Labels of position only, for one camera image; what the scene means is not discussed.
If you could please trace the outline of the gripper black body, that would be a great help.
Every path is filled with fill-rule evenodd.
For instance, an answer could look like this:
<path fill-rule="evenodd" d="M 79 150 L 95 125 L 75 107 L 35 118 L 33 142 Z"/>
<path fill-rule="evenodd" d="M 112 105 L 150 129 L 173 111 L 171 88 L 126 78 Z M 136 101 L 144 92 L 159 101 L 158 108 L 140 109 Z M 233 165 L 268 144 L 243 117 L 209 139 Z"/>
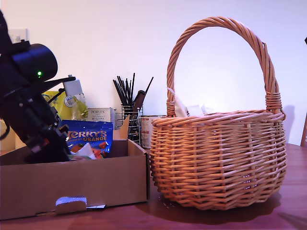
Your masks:
<path fill-rule="evenodd" d="M 38 87 L 1 87 L 0 118 L 6 126 L 0 139 L 12 129 L 31 153 L 68 153 L 66 130 Z"/>

